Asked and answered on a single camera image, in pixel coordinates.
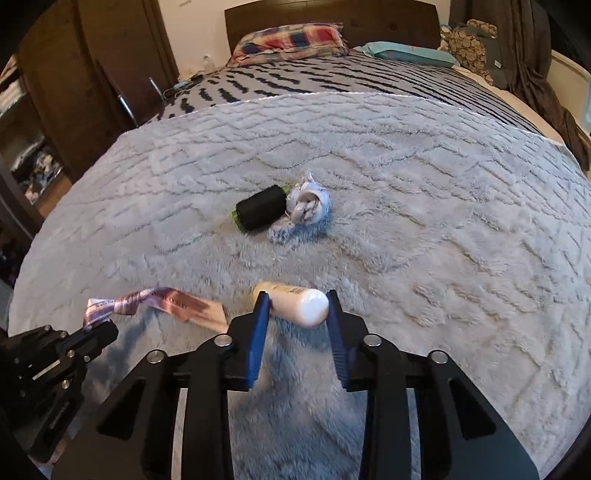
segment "patterned cushion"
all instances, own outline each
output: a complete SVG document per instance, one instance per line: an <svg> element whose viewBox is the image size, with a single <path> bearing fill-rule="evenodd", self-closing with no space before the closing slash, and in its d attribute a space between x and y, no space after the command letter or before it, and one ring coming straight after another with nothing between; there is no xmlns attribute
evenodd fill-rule
<svg viewBox="0 0 591 480"><path fill-rule="evenodd" d="M467 27L456 27L451 32L448 40L449 51L462 67L493 85L493 77L486 64L485 46L481 42L482 36L496 39L496 26L480 20L468 20Z"/></svg>
<svg viewBox="0 0 591 480"><path fill-rule="evenodd" d="M245 35L226 66L239 67L308 57L347 55L342 24L305 23L267 28Z"/></svg>

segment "white wall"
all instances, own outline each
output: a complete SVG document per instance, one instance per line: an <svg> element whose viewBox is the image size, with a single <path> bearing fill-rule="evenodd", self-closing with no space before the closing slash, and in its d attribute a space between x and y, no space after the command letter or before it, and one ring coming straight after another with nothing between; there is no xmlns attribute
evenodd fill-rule
<svg viewBox="0 0 591 480"><path fill-rule="evenodd" d="M203 70L203 56L217 66L230 57L224 10L251 0L159 0L166 32L181 73ZM447 23L450 0L426 0L437 7L439 21Z"/></svg>

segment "pillow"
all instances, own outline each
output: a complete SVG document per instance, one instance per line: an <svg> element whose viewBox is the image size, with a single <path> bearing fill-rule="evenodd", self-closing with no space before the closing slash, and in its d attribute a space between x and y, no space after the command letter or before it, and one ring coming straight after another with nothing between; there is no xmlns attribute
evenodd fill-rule
<svg viewBox="0 0 591 480"><path fill-rule="evenodd" d="M366 43L363 47L355 47L354 50L363 52L368 57L382 60L400 60L439 67L459 65L457 60L447 52L432 48L411 47L401 43L374 41Z"/></svg>
<svg viewBox="0 0 591 480"><path fill-rule="evenodd" d="M449 51L462 67L484 78L490 85L507 89L495 25L468 20L465 26L458 26L451 32Z"/></svg>
<svg viewBox="0 0 591 480"><path fill-rule="evenodd" d="M249 33L238 42L226 66L347 55L349 49L340 36L342 28L342 24L304 23Z"/></svg>

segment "wooden headboard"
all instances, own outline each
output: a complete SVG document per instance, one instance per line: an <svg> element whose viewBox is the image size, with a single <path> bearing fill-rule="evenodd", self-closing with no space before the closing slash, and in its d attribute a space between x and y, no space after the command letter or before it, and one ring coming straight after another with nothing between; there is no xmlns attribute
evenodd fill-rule
<svg viewBox="0 0 591 480"><path fill-rule="evenodd" d="M393 41L438 48L439 19L434 5L415 0L260 0L229 8L230 50L256 30L304 22L341 22L349 47Z"/></svg>

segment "screw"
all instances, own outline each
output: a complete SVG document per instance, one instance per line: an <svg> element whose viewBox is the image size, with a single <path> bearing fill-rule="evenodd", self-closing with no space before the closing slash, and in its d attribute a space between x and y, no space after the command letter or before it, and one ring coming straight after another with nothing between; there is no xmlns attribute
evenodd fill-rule
<svg viewBox="0 0 591 480"><path fill-rule="evenodd" d="M162 360L164 360L165 356L166 353L164 353L162 350L152 350L150 353L148 353L148 355L146 355L146 360L151 364L159 364Z"/></svg>
<svg viewBox="0 0 591 480"><path fill-rule="evenodd" d="M431 360L433 360L437 364L446 364L448 358L449 357L447 356L447 353L442 352L441 350L435 350L431 354Z"/></svg>
<svg viewBox="0 0 591 480"><path fill-rule="evenodd" d="M370 333L369 335L363 337L363 342L367 346L380 346L382 344L382 339L378 335Z"/></svg>
<svg viewBox="0 0 591 480"><path fill-rule="evenodd" d="M215 337L213 343L217 346L229 346L232 344L232 337L223 333Z"/></svg>

